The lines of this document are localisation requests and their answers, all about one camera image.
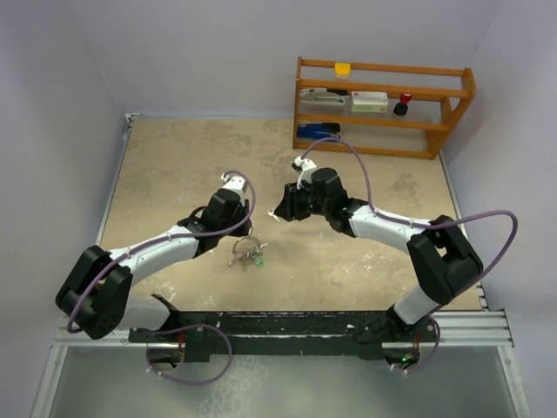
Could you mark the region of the metal keyring with keys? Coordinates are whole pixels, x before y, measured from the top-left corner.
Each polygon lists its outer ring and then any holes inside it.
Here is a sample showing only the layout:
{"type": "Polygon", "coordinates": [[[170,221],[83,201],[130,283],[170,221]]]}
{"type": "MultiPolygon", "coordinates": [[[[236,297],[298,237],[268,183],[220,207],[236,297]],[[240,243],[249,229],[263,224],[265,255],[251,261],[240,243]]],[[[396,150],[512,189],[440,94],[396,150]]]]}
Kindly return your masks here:
{"type": "Polygon", "coordinates": [[[256,258],[264,259],[263,250],[267,246],[266,242],[261,242],[254,236],[242,237],[232,246],[232,259],[227,263],[227,266],[239,266],[243,272],[246,272],[249,266],[256,266],[254,264],[256,258]]]}

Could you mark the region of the silver key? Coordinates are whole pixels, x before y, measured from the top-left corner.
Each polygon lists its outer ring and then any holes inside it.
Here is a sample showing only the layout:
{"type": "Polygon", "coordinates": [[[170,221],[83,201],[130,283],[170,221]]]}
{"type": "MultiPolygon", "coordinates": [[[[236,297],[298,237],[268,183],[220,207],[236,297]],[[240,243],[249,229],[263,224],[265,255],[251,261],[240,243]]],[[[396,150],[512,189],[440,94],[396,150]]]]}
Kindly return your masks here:
{"type": "Polygon", "coordinates": [[[275,219],[277,222],[279,222],[279,217],[275,214],[273,209],[270,209],[267,214],[272,217],[273,219],[275,219]]]}

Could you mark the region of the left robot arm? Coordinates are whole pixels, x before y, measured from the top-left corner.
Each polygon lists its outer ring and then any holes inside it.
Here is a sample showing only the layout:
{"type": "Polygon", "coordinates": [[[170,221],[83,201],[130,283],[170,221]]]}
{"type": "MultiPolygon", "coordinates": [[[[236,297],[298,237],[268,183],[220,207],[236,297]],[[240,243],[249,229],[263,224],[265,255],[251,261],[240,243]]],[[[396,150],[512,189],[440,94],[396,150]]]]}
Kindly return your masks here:
{"type": "Polygon", "coordinates": [[[156,237],[110,251],[86,248],[55,298],[69,316],[69,331],[98,340],[116,329],[138,327],[148,328],[160,341],[175,338],[179,321],[170,304],[155,296],[131,297],[131,289],[168,266],[209,252],[227,235],[246,235],[248,205],[242,189],[221,187],[200,216],[192,213],[156,237]]]}

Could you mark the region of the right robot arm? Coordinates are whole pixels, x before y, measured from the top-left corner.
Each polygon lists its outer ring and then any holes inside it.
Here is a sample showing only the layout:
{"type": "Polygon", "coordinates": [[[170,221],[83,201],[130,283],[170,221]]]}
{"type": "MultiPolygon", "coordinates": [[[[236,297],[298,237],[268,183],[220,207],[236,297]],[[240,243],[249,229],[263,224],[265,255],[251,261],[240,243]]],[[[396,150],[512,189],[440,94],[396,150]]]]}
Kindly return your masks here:
{"type": "Polygon", "coordinates": [[[402,217],[394,222],[373,213],[362,199],[348,196],[332,168],[310,169],[285,185],[272,214],[287,222],[312,215],[353,238],[370,239],[398,249],[412,262],[418,285],[389,308],[387,331],[395,340],[408,340],[418,322],[466,291],[483,272],[483,263],[452,219],[440,216],[423,226],[402,217]]]}

